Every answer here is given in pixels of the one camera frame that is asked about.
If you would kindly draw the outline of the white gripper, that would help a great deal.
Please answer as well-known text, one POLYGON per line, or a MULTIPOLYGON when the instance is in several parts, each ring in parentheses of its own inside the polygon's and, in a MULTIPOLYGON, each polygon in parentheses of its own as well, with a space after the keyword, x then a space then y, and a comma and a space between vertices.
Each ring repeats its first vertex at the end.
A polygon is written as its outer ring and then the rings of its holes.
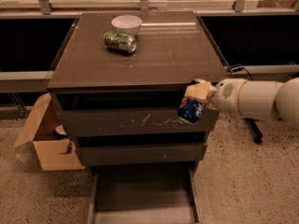
POLYGON ((226 78, 215 87, 208 81, 200 81, 188 86, 184 96, 208 104, 206 108, 209 110, 240 117, 239 94, 247 82, 244 78, 226 78))

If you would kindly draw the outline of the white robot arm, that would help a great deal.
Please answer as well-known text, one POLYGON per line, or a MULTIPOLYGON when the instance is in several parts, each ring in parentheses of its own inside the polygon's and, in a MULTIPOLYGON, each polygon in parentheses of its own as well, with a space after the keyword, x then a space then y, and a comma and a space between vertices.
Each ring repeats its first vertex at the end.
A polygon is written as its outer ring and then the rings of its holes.
POLYGON ((216 86, 200 80, 185 97, 238 118, 277 121, 299 128, 299 78, 287 82, 226 78, 216 86))

